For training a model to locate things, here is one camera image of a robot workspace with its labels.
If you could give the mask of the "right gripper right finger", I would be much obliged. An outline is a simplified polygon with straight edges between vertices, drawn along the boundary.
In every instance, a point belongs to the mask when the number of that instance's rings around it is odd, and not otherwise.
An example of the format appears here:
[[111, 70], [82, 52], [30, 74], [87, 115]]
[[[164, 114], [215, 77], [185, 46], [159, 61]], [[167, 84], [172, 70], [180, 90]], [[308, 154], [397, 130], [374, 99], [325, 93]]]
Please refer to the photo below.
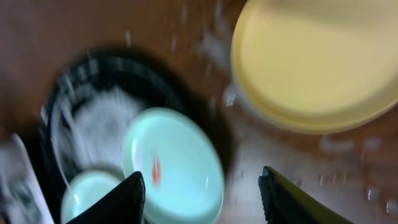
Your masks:
[[258, 185], [268, 224], [349, 223], [269, 166], [263, 168]]

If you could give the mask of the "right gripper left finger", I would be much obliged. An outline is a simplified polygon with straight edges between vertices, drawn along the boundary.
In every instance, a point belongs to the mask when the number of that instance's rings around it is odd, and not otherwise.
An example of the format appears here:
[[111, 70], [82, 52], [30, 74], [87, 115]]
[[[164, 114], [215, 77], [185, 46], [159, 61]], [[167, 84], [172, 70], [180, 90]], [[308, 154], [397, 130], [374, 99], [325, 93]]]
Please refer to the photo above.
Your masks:
[[142, 174], [134, 172], [121, 179], [120, 184], [92, 207], [67, 223], [141, 223], [145, 192]]

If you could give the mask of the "yellow plate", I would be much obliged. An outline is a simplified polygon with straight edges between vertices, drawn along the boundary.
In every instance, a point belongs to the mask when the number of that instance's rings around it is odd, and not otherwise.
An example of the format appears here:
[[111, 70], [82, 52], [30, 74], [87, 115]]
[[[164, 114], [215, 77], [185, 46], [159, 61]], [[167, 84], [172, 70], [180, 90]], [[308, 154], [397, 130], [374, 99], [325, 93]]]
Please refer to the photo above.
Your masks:
[[280, 128], [360, 126], [397, 104], [397, 2], [249, 0], [231, 69], [244, 101]]

